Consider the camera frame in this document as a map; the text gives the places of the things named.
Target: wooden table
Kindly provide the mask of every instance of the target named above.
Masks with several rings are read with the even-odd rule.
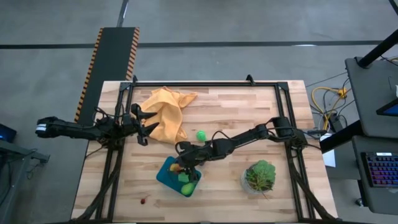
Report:
[[[303,81],[288,81],[297,126],[314,123]],[[120,82],[104,82],[99,107],[113,114]],[[157,87],[134,88],[133,103],[142,103]],[[197,92],[197,98],[183,109],[183,128],[188,141],[204,130],[207,136],[222,130],[234,136],[278,116],[275,91],[271,87],[175,87],[182,93]],[[87,153],[99,148],[90,142]],[[126,139],[114,222],[291,222],[297,221],[285,148],[282,143],[257,141],[234,151],[226,159],[198,167],[203,177],[190,198],[174,192],[155,177],[165,158],[176,156],[174,146],[149,139],[138,145],[135,136]],[[320,203],[337,217],[331,189],[319,149],[303,151],[310,188]],[[72,218],[83,213],[100,190],[106,149],[85,161]],[[239,178],[244,169],[264,159],[276,167],[273,191],[248,195]],[[144,205],[140,200],[147,197]],[[307,214],[303,194],[300,196]],[[108,211],[107,201],[104,214]]]

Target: teal tray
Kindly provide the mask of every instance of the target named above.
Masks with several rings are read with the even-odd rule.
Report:
[[[172,156],[169,156],[166,161],[164,162],[162,168],[160,168],[160,171],[156,175],[156,179],[160,182],[163,183],[164,185],[170,187],[171,189],[175,190],[176,192],[181,194],[181,188],[187,183],[180,182],[178,181],[178,175],[175,174],[174,172],[169,171],[170,166],[175,162],[175,158]],[[196,170],[197,176],[198,176],[198,182],[201,178],[201,173]],[[196,182],[195,187],[192,191],[191,194],[189,195],[184,195],[186,197],[191,197],[191,195],[194,193],[195,188],[197,187],[198,182]]]

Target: keyboard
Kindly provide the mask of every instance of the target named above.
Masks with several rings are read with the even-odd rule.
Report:
[[[398,187],[398,153],[363,152],[362,157],[372,187]]]

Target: gray floor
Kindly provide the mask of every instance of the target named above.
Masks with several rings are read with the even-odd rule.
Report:
[[[116,25],[121,2],[0,0],[0,44],[92,43],[100,27]],[[381,40],[397,28],[397,19],[386,0],[131,0],[124,26],[139,26],[140,42]],[[140,80],[242,80],[251,74],[258,80],[311,84],[344,72],[345,58],[373,47],[139,49],[134,73]],[[13,223],[70,217],[87,142],[39,139],[34,129],[45,116],[73,119],[91,52],[0,50],[0,123],[18,131],[19,145],[51,154],[21,189]],[[386,53],[393,55],[397,48]],[[342,75],[308,92],[317,86],[339,88],[345,80]],[[321,102],[322,93],[316,99]],[[327,107],[333,101],[328,95]],[[348,123],[358,118],[354,103],[342,114]],[[314,118],[317,126],[319,117]],[[359,197],[355,181],[330,182],[340,218],[396,223],[396,217],[354,205]]]

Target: orange towel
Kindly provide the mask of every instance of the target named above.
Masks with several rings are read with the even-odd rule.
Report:
[[[152,96],[141,104],[143,112],[157,113],[144,122],[145,126],[159,122],[149,137],[172,144],[186,140],[187,134],[181,128],[181,108],[186,107],[195,97],[197,97],[196,93],[186,95],[167,87],[152,91]]]

